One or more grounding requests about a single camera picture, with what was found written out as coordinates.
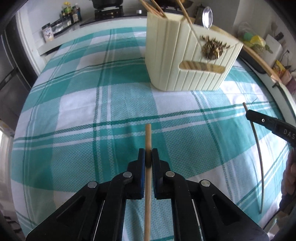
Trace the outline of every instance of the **metal emblem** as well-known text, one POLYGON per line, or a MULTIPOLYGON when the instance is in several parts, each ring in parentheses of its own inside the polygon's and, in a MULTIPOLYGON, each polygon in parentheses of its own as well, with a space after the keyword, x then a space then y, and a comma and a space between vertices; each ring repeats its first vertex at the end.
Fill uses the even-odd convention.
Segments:
POLYGON ((210 37, 206 38, 202 35, 201 39, 206 41, 206 44, 202 47, 202 53, 208 60, 218 59, 225 49, 229 49, 230 45, 226 47, 227 43, 223 44, 222 41, 217 41, 216 38, 210 40, 210 37))

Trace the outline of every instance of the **spoon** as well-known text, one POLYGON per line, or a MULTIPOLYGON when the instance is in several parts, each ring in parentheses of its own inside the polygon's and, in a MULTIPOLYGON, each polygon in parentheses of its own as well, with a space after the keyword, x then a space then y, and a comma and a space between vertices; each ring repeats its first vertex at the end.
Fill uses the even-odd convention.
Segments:
POLYGON ((202 13, 202 24, 205 28, 210 29, 213 23, 213 12, 210 7, 205 7, 202 13))

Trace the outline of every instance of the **utensil holder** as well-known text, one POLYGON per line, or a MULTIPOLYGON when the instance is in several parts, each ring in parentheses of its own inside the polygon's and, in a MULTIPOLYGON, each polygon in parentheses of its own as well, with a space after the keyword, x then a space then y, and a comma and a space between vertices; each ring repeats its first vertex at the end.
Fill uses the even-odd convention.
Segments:
POLYGON ((190 27, 182 15, 165 14, 167 18, 147 14, 145 63, 151 83, 162 91, 217 90, 243 43, 199 25, 190 27), (218 59, 207 60, 202 36, 216 38, 230 48, 218 59))

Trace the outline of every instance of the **plaid tablecloth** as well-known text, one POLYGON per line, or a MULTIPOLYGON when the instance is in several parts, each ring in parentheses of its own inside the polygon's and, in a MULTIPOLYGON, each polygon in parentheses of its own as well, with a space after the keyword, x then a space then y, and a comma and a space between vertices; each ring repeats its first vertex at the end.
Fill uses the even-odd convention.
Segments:
MULTIPOLYGON (((288 146, 256 125, 264 162, 265 199, 255 139, 242 106, 282 118, 258 77, 236 61, 217 91, 162 92, 146 70, 146 27, 100 31, 63 44, 32 88, 20 116, 11 184, 25 235, 87 182, 106 182, 152 146, 173 171, 206 178, 255 222, 272 215, 288 146)), ((123 240, 142 240, 144 200, 128 201, 123 240)), ((151 240, 173 239, 170 201, 152 200, 151 240)))

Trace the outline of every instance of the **person's hand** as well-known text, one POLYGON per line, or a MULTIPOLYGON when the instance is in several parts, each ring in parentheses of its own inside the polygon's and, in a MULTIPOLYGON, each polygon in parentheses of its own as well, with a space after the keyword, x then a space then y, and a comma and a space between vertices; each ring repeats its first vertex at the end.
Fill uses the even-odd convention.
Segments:
POLYGON ((286 164, 286 169, 283 174, 283 180, 281 182, 281 193, 283 195, 292 195, 295 190, 295 180, 296 180, 296 163, 294 160, 296 158, 296 153, 294 149, 289 152, 288 160, 286 164))

